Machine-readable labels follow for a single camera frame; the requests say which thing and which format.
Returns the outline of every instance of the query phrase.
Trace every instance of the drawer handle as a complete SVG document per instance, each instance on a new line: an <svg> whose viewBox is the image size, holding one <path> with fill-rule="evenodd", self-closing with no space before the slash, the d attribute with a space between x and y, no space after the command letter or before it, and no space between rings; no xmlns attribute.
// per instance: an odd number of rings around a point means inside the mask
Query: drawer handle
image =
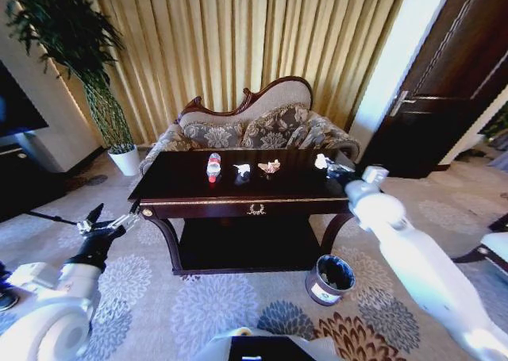
<svg viewBox="0 0 508 361"><path fill-rule="evenodd" d="M263 214L266 214L267 212L264 211L264 205L263 204L260 204L260 209L259 210L254 210L254 204L251 205L249 211L247 212L247 214L251 214L253 216L261 216Z"/></svg>

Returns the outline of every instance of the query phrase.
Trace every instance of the floral cushion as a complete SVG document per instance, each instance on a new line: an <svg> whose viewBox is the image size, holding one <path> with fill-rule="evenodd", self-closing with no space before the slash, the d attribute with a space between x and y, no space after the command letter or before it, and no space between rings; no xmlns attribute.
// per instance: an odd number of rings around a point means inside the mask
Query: floral cushion
<svg viewBox="0 0 508 361"><path fill-rule="evenodd" d="M315 117L306 123L308 134L300 144L301 149L305 148L337 148L337 145L344 141L351 141L351 137L335 126L326 117Z"/></svg>
<svg viewBox="0 0 508 361"><path fill-rule="evenodd" d="M171 125L169 129L163 133L156 145L150 150L143 161L140 163L141 174L144 175L148 168L152 165L156 157L165 151L190 151L198 149L199 143L186 138L179 125Z"/></svg>
<svg viewBox="0 0 508 361"><path fill-rule="evenodd" d="M308 125L300 125L287 141L286 148L299 148L309 133Z"/></svg>
<svg viewBox="0 0 508 361"><path fill-rule="evenodd" d="M272 109L248 124L241 146L284 148L293 132L307 120L308 113L309 110L302 103L290 103Z"/></svg>
<svg viewBox="0 0 508 361"><path fill-rule="evenodd" d="M202 148L238 147L242 132L243 127L240 122L226 125L190 123L183 129L185 136L199 143Z"/></svg>

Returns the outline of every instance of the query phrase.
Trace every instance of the carpet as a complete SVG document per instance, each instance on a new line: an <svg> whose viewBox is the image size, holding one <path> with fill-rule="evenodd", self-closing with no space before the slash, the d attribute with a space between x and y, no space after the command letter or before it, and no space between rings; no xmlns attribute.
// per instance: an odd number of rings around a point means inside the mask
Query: carpet
<svg viewBox="0 0 508 361"><path fill-rule="evenodd" d="M508 211L508 175L481 159L455 162L427 179L389 178L383 189L406 206L414 226L450 255L474 248L487 226ZM71 221L105 203L103 218L127 211L138 178L122 176L106 155L85 170L65 197L36 211ZM310 221L318 237L333 216ZM173 220L177 232L182 220ZM44 261L59 267L81 239L71 226L21 215L0 224L0 259L13 270ZM350 220L333 253L356 273L356 287L338 305L323 307L306 293L305 272L203 275L171 273L164 238L147 221L116 240L100 279L102 301L83 360L187 360L213 336L240 326L306 339L331 336L347 360L469 359L448 333L421 311L379 252L377 239ZM478 288L493 320L508 331L508 285L487 262L460 266ZM0 333L24 304L0 313Z"/></svg>

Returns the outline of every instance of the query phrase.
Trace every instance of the gold curtain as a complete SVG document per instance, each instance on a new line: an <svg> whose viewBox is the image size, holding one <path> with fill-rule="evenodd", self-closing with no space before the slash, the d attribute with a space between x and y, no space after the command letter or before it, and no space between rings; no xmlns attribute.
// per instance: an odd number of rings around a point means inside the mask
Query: gold curtain
<svg viewBox="0 0 508 361"><path fill-rule="evenodd" d="M99 0L98 7L124 37L112 88L135 141L151 143L193 97L228 111L244 87L258 91L284 75L307 79L314 110L345 127L396 1Z"/></svg>

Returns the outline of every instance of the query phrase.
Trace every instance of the wooden table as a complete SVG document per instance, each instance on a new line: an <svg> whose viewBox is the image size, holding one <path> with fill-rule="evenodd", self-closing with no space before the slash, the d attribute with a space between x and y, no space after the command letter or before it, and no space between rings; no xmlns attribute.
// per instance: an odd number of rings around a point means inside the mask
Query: wooden table
<svg viewBox="0 0 508 361"><path fill-rule="evenodd" d="M331 252L352 215L341 185L314 161L324 153L344 162L338 150L214 151L221 156L221 177L209 183L212 152L161 152L129 196L162 231L175 275L309 270ZM275 159L281 167L267 180L257 164ZM233 165L242 163L251 165L251 177L237 185ZM309 215L321 213L336 216L320 246ZM185 219L180 240L168 218Z"/></svg>

